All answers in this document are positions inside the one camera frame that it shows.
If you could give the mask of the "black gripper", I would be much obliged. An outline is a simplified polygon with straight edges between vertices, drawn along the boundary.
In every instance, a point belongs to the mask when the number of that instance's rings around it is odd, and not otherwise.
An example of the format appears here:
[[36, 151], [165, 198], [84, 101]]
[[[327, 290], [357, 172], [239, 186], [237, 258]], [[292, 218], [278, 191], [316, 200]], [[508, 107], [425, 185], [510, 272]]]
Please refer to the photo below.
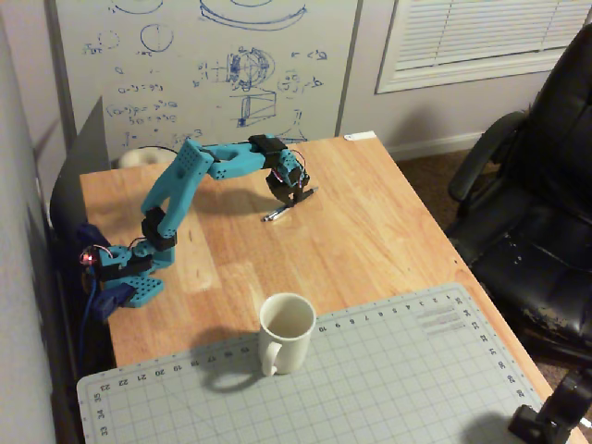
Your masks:
[[309, 183], [310, 176], [302, 167], [272, 168], [265, 180], [274, 197], [284, 204], [300, 203], [309, 196], [304, 187]]

